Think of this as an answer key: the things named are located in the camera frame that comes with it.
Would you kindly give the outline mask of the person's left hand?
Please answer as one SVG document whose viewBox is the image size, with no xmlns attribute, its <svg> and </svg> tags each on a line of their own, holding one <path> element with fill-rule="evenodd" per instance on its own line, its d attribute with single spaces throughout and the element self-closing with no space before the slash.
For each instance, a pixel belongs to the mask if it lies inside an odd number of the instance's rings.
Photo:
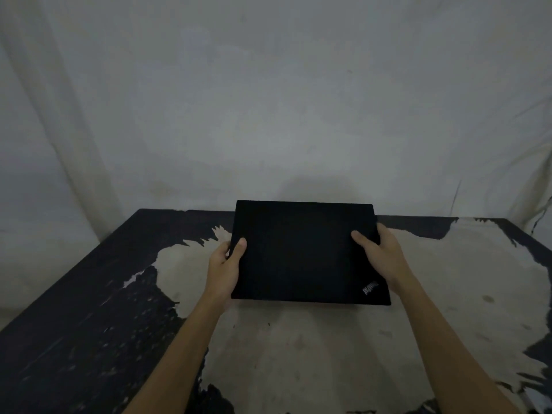
<svg viewBox="0 0 552 414">
<path fill-rule="evenodd" d="M 228 266 L 227 253 L 230 242 L 221 243 L 209 259 L 208 272 L 203 297 L 219 309 L 224 310 L 231 300 L 231 293 L 237 285 L 238 271 Z"/>
</svg>

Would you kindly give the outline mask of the white cloth backdrop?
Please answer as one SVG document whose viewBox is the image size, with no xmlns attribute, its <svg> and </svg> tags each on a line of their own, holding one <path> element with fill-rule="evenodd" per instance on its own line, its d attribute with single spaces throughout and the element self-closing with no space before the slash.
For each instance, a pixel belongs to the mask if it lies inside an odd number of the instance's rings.
<svg viewBox="0 0 552 414">
<path fill-rule="evenodd" d="M 551 195 L 552 0 L 0 0 L 0 325 L 140 208 Z"/>
</svg>

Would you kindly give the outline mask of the person's right forearm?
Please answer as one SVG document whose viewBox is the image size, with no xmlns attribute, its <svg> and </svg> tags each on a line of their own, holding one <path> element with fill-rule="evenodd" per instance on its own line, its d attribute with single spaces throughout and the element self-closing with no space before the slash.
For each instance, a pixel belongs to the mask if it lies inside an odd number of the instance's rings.
<svg viewBox="0 0 552 414">
<path fill-rule="evenodd" d="M 412 272 L 401 275 L 394 290 L 442 414 L 521 414 L 462 344 Z"/>
</svg>

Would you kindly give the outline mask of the person's left forearm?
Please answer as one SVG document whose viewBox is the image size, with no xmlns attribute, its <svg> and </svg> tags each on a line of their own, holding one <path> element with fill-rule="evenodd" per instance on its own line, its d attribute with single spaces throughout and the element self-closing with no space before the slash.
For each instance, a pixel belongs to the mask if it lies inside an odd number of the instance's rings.
<svg viewBox="0 0 552 414">
<path fill-rule="evenodd" d="M 184 414 L 199 368 L 230 292 L 204 292 L 122 414 Z"/>
</svg>

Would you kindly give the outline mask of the person's right hand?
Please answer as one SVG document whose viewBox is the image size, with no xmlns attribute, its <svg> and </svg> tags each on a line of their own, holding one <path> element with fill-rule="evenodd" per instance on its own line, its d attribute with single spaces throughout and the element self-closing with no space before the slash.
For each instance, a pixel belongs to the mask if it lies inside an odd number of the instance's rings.
<svg viewBox="0 0 552 414">
<path fill-rule="evenodd" d="M 416 278 L 404 256 L 403 250 L 394 234 L 378 222 L 376 224 L 379 234 L 381 254 L 378 259 L 368 259 L 371 266 L 386 280 L 389 288 L 401 295 Z"/>
</svg>

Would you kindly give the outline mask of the black laptop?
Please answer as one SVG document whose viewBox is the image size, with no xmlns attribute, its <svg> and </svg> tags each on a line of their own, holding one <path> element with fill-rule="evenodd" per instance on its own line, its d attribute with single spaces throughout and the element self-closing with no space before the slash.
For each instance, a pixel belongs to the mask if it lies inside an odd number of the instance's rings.
<svg viewBox="0 0 552 414">
<path fill-rule="evenodd" d="M 372 204 L 236 202 L 230 254 L 239 260 L 232 299 L 390 306 L 386 281 L 350 233 L 379 244 Z"/>
</svg>

